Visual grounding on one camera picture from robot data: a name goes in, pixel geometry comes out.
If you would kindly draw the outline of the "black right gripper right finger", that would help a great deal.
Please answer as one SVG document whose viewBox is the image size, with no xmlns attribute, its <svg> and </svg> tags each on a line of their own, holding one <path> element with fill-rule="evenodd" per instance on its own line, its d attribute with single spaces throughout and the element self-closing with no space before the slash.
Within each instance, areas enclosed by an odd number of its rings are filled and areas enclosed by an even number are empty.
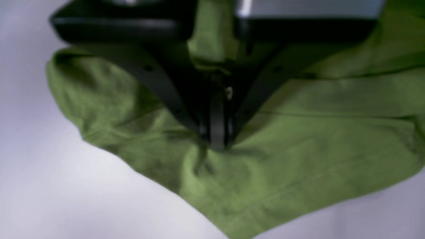
<svg viewBox="0 0 425 239">
<path fill-rule="evenodd" d="M 384 0 L 234 0 L 240 46 L 217 76 L 217 147 L 229 148 L 261 105 L 313 63 L 366 39 Z"/>
</svg>

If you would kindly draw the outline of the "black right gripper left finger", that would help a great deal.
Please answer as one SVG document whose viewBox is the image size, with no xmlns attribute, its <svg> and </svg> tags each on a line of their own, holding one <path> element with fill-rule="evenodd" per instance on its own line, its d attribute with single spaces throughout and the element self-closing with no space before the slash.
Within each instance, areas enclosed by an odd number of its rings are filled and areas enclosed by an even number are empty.
<svg viewBox="0 0 425 239">
<path fill-rule="evenodd" d="M 192 64 L 187 40 L 196 0 L 72 0 L 49 18 L 66 43 L 125 70 L 211 148 L 211 82 Z"/>
</svg>

